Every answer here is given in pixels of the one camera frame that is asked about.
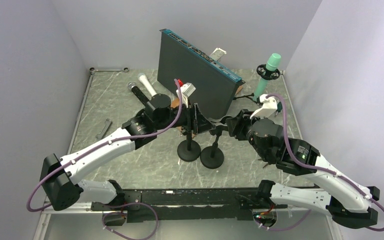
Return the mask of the black round-base mic stand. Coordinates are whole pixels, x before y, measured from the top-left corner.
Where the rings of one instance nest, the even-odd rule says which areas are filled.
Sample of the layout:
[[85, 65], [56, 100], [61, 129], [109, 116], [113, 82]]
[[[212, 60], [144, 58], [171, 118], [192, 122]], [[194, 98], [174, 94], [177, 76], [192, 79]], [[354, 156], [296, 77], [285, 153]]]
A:
[[184, 162], [193, 162], [200, 157], [201, 147], [193, 140], [192, 133], [186, 134], [186, 140], [177, 147], [177, 155]]

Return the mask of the white microphone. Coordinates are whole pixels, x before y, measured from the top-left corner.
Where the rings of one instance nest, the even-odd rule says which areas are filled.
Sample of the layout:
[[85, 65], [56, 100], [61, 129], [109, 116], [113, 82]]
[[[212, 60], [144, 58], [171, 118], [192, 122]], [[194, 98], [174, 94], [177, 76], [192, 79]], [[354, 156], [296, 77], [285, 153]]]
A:
[[142, 83], [142, 85], [145, 87], [145, 89], [149, 92], [149, 94], [153, 97], [157, 94], [156, 90], [150, 83], [148, 77], [144, 73], [138, 74], [138, 80]]

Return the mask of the black sparkly microphone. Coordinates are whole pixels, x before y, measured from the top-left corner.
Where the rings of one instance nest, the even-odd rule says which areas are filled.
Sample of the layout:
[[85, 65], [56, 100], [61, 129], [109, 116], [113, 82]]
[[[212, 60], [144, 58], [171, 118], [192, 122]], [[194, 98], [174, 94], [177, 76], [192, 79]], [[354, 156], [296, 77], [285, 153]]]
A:
[[127, 84], [127, 88], [131, 91], [136, 98], [145, 106], [150, 100], [149, 98], [142, 92], [142, 90], [134, 83], [129, 82]]

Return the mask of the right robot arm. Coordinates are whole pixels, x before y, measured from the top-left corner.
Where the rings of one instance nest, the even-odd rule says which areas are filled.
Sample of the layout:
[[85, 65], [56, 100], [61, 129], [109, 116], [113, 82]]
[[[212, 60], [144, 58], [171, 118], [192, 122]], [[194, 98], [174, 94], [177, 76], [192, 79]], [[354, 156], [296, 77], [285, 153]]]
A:
[[310, 190], [262, 180], [255, 194], [260, 207], [295, 205], [325, 214], [349, 229], [373, 230], [378, 223], [379, 213], [372, 204], [379, 200], [380, 190], [350, 180], [311, 144], [288, 137], [282, 125], [266, 117], [251, 117], [246, 109], [236, 116], [212, 119], [211, 123], [238, 141], [248, 141], [263, 162], [319, 187]]

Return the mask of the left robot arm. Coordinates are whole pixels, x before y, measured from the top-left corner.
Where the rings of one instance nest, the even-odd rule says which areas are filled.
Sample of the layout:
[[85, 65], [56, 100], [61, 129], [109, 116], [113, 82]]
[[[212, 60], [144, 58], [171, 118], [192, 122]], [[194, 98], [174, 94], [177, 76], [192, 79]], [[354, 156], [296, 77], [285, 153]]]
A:
[[75, 153], [43, 160], [40, 184], [55, 211], [65, 210], [83, 200], [101, 202], [111, 210], [124, 203], [121, 187], [114, 180], [94, 182], [85, 176], [109, 161], [150, 143], [170, 128], [182, 128], [186, 134], [198, 135], [215, 125], [204, 117], [197, 103], [180, 103], [171, 107], [171, 99], [157, 94], [144, 103], [134, 117], [109, 136]]

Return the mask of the mint green microphone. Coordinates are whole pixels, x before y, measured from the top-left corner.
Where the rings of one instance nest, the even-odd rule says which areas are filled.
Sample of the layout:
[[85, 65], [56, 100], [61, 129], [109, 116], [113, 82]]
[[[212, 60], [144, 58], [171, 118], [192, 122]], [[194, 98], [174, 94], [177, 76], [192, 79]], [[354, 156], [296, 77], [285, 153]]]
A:
[[260, 64], [256, 68], [256, 73], [260, 76], [257, 87], [253, 93], [253, 100], [258, 102], [258, 98], [264, 93], [269, 81], [276, 80], [281, 73], [278, 69], [282, 56], [278, 53], [272, 53], [265, 64]]

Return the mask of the wooden board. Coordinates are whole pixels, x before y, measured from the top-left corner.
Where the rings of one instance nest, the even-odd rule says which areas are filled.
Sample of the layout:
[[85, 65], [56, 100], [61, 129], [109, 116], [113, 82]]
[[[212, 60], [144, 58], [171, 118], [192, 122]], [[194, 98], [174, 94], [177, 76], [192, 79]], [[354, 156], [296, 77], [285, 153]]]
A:
[[[236, 90], [235, 92], [235, 95], [234, 97], [238, 97], [239, 96], [239, 93], [242, 91], [243, 89], [243, 86], [239, 86], [238, 89]], [[171, 107], [174, 108], [174, 107], [178, 107], [179, 106], [179, 103], [180, 103], [180, 100], [176, 97], [172, 102], [171, 102]], [[176, 127], [176, 129], [178, 131], [180, 131], [182, 134], [184, 133], [183, 129], [181, 127]]]

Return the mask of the grey metal bar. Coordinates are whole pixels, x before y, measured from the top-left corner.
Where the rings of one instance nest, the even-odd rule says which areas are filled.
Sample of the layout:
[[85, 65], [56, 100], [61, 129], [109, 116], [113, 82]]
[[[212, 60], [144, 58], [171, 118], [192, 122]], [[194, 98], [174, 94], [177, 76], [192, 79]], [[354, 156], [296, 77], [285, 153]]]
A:
[[107, 131], [109, 130], [110, 126], [112, 125], [112, 121], [107, 118], [104, 122], [104, 127], [102, 128], [102, 130], [95, 136], [95, 138], [97, 140], [101, 140], [104, 138], [105, 134], [107, 133]]

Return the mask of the silver wrench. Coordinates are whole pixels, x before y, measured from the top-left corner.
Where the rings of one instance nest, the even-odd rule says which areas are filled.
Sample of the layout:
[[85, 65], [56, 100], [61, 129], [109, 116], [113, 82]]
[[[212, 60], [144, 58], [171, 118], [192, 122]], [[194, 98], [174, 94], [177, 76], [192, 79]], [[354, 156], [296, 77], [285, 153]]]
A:
[[99, 72], [122, 72], [122, 73], [128, 73], [130, 71], [129, 67], [123, 67], [121, 69], [99, 69], [95, 67], [90, 67], [89, 72], [91, 74], [99, 73]]

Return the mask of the dark rack network switch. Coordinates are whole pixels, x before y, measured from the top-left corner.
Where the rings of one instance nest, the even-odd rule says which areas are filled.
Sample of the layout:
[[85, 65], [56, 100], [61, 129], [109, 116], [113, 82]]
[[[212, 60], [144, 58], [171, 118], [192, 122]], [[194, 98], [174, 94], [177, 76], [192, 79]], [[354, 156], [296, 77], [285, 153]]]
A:
[[174, 79], [191, 83], [195, 91], [188, 98], [201, 113], [212, 119], [225, 116], [234, 96], [245, 82], [242, 77], [171, 31], [162, 29], [157, 81], [170, 92]]

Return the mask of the black tripod shock-mount stand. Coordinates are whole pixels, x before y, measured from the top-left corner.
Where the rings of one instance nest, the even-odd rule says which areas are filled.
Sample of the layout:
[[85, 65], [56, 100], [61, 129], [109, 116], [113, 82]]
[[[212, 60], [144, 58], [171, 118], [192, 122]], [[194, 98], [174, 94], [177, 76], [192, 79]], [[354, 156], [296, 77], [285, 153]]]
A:
[[269, 81], [276, 80], [281, 75], [281, 71], [278, 70], [276, 66], [271, 66], [268, 63], [258, 65], [256, 68], [256, 73], [260, 76], [260, 80], [256, 89], [254, 90], [254, 93], [237, 96], [234, 97], [233, 100], [246, 98], [253, 101], [254, 103], [259, 104], [258, 98], [264, 93]]

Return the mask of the black front frame rail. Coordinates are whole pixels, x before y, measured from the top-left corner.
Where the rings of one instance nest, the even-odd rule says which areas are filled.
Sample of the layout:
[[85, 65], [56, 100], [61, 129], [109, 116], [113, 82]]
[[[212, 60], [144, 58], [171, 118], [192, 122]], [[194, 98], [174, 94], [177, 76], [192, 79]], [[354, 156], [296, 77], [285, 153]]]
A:
[[124, 189], [119, 203], [91, 204], [94, 212], [122, 210], [128, 223], [167, 220], [252, 220], [251, 211], [285, 209], [285, 204], [273, 204], [258, 193], [256, 187], [240, 188], [178, 188]]

